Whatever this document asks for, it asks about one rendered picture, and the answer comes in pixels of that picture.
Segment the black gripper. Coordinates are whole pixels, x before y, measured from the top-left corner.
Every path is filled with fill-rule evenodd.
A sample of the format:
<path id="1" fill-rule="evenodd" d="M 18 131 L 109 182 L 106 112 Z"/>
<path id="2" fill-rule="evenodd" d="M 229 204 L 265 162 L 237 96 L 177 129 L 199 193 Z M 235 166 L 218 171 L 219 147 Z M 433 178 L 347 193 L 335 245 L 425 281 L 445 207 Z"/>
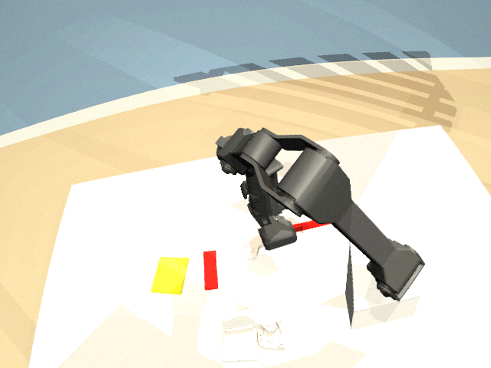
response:
<path id="1" fill-rule="evenodd" d="M 247 186 L 246 180 L 242 182 L 240 188 L 243 198 L 249 198 L 247 207 L 250 214 L 261 226 L 257 230 L 266 251 L 296 243 L 297 233 L 292 222 L 285 219 L 283 215 L 278 215 L 281 211 L 281 208 L 278 208 L 278 202 L 267 192 L 252 191 Z"/>

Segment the yellow flat rectangular plate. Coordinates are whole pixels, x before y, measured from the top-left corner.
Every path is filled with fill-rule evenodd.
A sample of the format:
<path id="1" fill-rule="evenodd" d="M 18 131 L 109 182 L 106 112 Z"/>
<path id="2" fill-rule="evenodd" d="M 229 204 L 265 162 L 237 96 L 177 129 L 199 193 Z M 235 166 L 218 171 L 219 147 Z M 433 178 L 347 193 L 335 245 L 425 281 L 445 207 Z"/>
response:
<path id="1" fill-rule="evenodd" d="M 151 293 L 181 294 L 189 258 L 160 257 Z"/>

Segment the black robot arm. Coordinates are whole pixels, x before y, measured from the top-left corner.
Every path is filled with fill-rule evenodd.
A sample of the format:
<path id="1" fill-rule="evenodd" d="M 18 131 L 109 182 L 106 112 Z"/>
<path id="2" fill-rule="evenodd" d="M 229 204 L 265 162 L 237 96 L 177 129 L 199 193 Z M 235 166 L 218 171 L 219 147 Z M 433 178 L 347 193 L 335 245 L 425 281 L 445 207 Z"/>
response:
<path id="1" fill-rule="evenodd" d="M 383 296 L 399 302 L 406 294 L 425 262 L 409 245 L 387 238 L 352 200 L 350 179 L 336 156 L 304 135 L 276 135 L 265 127 L 256 133 L 239 127 L 216 145 L 225 174 L 245 175 L 252 191 L 267 192 L 281 208 L 278 215 L 283 207 L 333 225 L 370 260 L 366 268 Z M 282 149 L 302 153 L 278 184 L 284 166 L 276 156 Z"/>

